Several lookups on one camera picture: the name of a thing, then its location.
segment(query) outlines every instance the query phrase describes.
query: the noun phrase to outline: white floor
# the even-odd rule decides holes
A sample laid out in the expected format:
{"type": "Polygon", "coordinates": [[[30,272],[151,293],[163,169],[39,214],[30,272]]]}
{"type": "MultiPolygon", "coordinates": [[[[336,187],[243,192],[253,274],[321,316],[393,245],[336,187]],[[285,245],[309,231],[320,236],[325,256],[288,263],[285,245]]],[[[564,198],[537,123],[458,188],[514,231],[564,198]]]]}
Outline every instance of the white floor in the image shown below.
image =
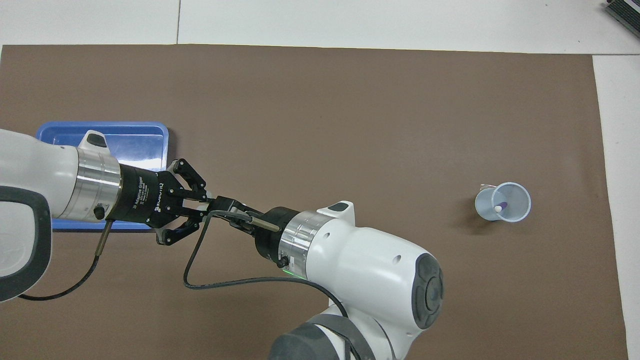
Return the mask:
{"type": "Polygon", "coordinates": [[[640,39],[604,13],[604,4],[0,0],[0,47],[197,43],[600,55],[593,57],[593,65],[620,292],[629,358],[640,360],[640,39]]]}

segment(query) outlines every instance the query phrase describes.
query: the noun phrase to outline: silver metal ring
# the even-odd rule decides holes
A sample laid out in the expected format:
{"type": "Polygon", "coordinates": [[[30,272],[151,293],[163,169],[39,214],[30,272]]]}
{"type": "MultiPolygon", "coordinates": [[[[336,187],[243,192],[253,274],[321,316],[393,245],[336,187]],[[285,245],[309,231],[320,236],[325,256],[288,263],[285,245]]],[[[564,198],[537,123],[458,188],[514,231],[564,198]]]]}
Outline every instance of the silver metal ring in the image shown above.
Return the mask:
{"type": "Polygon", "coordinates": [[[76,186],[60,218],[98,222],[97,206],[109,214],[120,192],[120,164],[116,158],[99,152],[78,151],[76,186]]]}
{"type": "Polygon", "coordinates": [[[307,253],[318,230],[328,221],[335,218],[316,213],[315,211],[303,211],[297,214],[287,224],[278,246],[280,259],[289,258],[289,265],[285,266],[288,272],[307,278],[307,253]]]}

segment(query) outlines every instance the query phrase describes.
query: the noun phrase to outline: plastic cup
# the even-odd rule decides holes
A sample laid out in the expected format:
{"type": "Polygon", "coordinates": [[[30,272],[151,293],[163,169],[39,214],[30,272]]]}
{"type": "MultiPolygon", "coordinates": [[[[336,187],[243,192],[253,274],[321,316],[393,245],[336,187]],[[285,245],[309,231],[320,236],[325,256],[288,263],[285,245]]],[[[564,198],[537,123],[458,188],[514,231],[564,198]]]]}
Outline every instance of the plastic cup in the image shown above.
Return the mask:
{"type": "Polygon", "coordinates": [[[531,196],[522,185],[502,183],[481,190],[476,196],[478,215],[489,221],[518,222],[531,210],[531,196]]]}

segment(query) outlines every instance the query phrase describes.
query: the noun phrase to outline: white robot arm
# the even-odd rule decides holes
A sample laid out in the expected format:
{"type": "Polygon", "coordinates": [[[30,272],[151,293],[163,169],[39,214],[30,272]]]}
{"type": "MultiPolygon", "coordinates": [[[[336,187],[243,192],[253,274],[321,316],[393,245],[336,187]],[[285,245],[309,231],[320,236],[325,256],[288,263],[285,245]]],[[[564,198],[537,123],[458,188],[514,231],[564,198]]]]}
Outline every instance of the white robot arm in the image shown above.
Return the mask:
{"type": "Polygon", "coordinates": [[[157,229],[161,245],[173,245],[204,218],[208,224],[218,217],[253,236],[261,256],[338,300],[276,339],[271,360],[404,359],[440,314],[444,286],[438,261],[402,238],[356,227],[351,202],[262,213],[235,199],[211,197],[205,186],[184,159],[161,172],[118,164],[96,131],[72,147],[0,130],[0,301],[24,293],[42,276],[51,217],[148,224],[157,229]],[[186,199],[202,205],[184,207],[186,199]],[[187,220],[167,229],[178,217],[187,220]]]}

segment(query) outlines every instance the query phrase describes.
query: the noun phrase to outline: brown surface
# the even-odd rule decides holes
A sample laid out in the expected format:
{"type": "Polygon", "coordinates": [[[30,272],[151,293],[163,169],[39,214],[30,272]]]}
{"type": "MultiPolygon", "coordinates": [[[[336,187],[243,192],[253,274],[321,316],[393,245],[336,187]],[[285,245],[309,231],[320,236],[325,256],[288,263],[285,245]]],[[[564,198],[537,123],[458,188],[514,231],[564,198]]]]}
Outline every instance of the brown surface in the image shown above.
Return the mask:
{"type": "MultiPolygon", "coordinates": [[[[156,120],[209,189],[258,209],[356,204],[359,226],[430,250],[444,312],[408,359],[626,359],[590,56],[239,47],[4,46],[2,128],[156,120]],[[519,224],[474,212],[480,183],[522,183],[519,224]]],[[[193,280],[277,275],[215,224],[193,280]]],[[[45,295],[97,234],[56,233],[45,295]]],[[[195,236],[114,234],[64,299],[0,304],[2,359],[260,359],[326,307],[316,290],[182,287],[195,236]]]]}

